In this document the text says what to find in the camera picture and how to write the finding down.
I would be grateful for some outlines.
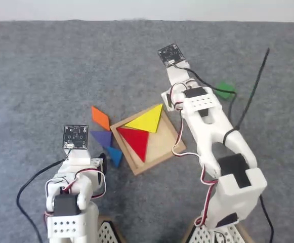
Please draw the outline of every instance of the yellow triangle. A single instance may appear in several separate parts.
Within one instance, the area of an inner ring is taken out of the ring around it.
[[[161,110],[162,110],[162,104],[157,105],[156,107],[152,108],[150,111],[147,111],[146,113],[139,116],[138,118],[125,124],[125,126],[129,128],[135,128],[135,129],[155,133],[158,128]]]

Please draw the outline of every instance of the tangram puzzle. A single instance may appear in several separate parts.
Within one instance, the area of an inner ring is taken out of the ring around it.
[[[162,104],[119,121],[110,128],[135,175],[173,156],[172,146],[178,134]],[[177,152],[184,149],[183,142],[176,147]]]

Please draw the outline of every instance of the perforated bracket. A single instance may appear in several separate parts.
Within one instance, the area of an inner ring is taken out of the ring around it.
[[[205,226],[194,227],[186,243],[245,243],[237,228],[232,225],[220,227],[215,231],[207,230]]]
[[[86,235],[85,214],[47,218],[48,238],[71,238]]]
[[[204,110],[216,106],[221,106],[214,94],[206,94],[184,99],[184,111],[192,114],[199,110]]]
[[[102,223],[98,231],[98,243],[121,243],[110,222]]]

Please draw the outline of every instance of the gray carpet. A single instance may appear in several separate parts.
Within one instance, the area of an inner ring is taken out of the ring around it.
[[[91,105],[115,123],[161,102],[169,82],[156,51],[173,42],[206,81],[236,86],[234,120],[271,48],[241,132],[268,181],[275,242],[294,242],[294,23],[161,21],[0,23],[0,242],[37,242],[15,197],[36,171],[64,157],[64,124],[102,130],[91,121]],[[169,116],[177,128],[178,114]],[[183,140],[195,150],[188,129]],[[90,139],[89,150],[97,156],[102,148]],[[21,200],[44,238],[44,184],[56,171],[41,175]],[[171,158],[136,177],[123,159],[119,169],[110,166],[97,204],[129,243],[179,242],[203,206],[199,175],[193,157]],[[256,242],[268,242],[259,205],[243,223]]]

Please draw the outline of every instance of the tangram piece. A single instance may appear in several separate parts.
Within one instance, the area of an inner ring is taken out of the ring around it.
[[[162,104],[157,105],[156,107],[147,111],[140,117],[127,123],[125,126],[129,128],[135,128],[135,129],[155,133],[157,132],[161,110],[162,110]]]
[[[109,152],[115,167],[118,168],[122,158],[122,151],[112,147],[108,147],[107,151]]]
[[[92,106],[92,119],[106,130],[110,130],[110,122],[108,116]]]
[[[112,132],[111,131],[90,131],[91,135],[102,145],[107,148],[111,146]]]
[[[144,162],[146,157],[149,133],[143,130],[118,128],[118,132],[128,142],[134,152]]]
[[[226,91],[234,91],[234,87],[232,85],[226,84],[225,82],[221,82],[217,86],[217,89],[226,90]],[[223,99],[229,99],[232,94],[231,93],[226,93],[226,92],[221,92],[221,91],[217,91],[216,90],[216,95],[217,96],[220,96]]]

